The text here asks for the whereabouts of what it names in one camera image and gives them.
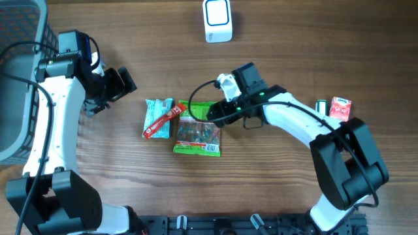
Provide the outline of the green candy bag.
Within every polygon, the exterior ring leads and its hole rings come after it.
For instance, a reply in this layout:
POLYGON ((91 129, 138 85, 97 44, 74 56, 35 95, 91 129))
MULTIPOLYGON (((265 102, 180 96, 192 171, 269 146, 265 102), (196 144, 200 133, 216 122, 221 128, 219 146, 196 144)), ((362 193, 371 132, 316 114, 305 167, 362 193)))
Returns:
POLYGON ((221 129, 214 123, 196 121, 188 110, 180 114, 174 153, 220 157, 221 129))

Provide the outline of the red snack bar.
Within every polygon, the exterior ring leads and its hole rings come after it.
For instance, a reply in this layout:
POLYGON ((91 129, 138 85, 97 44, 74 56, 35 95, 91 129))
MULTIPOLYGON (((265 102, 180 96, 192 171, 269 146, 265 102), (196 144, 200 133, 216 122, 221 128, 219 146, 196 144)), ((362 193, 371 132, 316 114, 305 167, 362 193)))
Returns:
POLYGON ((156 121, 154 121, 149 127, 145 129, 144 137, 147 139, 151 138, 166 122, 169 122, 176 116, 180 115, 186 109, 187 107, 182 103, 173 106, 166 114, 159 117, 156 121))

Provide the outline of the green white boxed item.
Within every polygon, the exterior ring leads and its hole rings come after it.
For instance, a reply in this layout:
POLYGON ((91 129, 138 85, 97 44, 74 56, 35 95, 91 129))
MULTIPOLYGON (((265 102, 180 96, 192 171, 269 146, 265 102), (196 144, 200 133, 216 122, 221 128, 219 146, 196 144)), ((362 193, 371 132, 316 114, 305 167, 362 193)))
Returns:
POLYGON ((315 110, 321 115, 328 115, 328 102, 325 99, 319 99, 315 104, 315 110))

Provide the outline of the small orange white packet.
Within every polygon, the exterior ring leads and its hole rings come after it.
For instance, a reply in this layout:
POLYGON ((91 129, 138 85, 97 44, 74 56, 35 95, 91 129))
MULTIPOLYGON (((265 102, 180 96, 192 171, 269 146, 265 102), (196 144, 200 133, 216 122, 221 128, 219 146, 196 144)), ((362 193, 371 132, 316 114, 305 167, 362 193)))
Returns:
POLYGON ((340 97, 333 97, 331 101, 329 116, 331 118, 347 121, 351 110, 352 101, 340 97))

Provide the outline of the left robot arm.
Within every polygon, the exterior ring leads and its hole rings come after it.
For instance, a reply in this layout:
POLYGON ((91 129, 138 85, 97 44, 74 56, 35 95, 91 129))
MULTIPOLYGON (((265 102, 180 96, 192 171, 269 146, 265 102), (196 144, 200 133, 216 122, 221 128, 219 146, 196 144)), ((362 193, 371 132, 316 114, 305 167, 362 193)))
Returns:
POLYGON ((96 114, 136 85, 126 68, 103 65, 87 34, 66 31, 58 40, 55 55, 39 61, 32 82, 39 107, 31 153, 22 177, 6 186, 18 228, 32 234, 145 234, 133 209, 104 204, 76 163, 81 111, 96 114))

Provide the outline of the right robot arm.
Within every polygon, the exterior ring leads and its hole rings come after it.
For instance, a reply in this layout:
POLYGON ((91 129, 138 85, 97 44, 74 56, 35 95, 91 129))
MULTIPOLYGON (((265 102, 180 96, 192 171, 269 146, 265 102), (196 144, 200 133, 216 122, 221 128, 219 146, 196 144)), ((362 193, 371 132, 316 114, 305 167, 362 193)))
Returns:
POLYGON ((213 83, 225 98, 211 105, 208 121, 224 127, 241 118, 257 117, 283 129, 311 151, 322 191, 308 212, 309 226, 315 232, 334 232, 356 209, 378 206, 377 190, 388 182, 389 171, 364 121, 320 114, 285 88, 268 86, 253 63, 220 74, 213 83))

